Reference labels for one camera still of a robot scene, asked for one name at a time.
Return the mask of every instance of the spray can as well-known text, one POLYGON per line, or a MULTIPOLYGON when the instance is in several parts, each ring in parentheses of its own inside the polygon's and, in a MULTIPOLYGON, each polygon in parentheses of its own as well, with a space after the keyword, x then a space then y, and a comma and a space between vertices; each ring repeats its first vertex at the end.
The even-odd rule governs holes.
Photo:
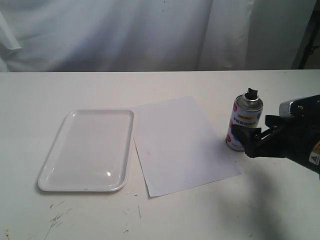
POLYGON ((262 113, 263 105, 262 100, 258 96, 258 91, 251 88, 244 94, 235 98, 225 139, 229 148, 238 152, 244 151, 240 142, 232 135, 231 126, 232 124, 237 124, 248 128, 256 128, 262 113))

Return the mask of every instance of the white paper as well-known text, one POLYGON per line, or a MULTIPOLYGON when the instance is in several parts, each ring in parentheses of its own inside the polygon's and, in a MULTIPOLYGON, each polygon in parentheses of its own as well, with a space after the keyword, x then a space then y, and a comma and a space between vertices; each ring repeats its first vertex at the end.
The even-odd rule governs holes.
POLYGON ((240 174, 226 143, 191 96, 132 109, 137 113, 134 141, 150 197, 240 174))

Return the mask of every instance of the white tray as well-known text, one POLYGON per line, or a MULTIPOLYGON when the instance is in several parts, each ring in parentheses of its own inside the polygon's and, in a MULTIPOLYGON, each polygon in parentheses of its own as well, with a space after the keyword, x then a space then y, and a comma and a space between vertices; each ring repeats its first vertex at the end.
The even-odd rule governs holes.
POLYGON ((38 179, 44 191, 113 192, 127 182, 134 113, 125 109, 69 113, 38 179))

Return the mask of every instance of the white backdrop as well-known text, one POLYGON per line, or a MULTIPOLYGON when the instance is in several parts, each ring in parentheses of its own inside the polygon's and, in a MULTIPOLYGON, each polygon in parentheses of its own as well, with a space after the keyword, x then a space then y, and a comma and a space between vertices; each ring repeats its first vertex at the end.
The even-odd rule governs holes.
POLYGON ((0 71, 289 69, 316 0, 1 0, 0 71))

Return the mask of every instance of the white table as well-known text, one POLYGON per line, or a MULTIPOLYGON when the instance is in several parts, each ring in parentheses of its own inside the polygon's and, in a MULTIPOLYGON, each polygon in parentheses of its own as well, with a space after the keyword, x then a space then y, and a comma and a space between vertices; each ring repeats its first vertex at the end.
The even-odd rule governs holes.
POLYGON ((149 199, 134 150, 128 182, 116 193, 37 187, 72 110, 192 95, 223 141, 234 98, 248 87, 259 90, 264 114, 277 115, 281 102, 319 94, 319 78, 320 70, 1 73, 0 239, 319 239, 319 176, 288 159, 234 152, 242 175, 149 199), (58 215, 62 224, 52 226, 58 215))

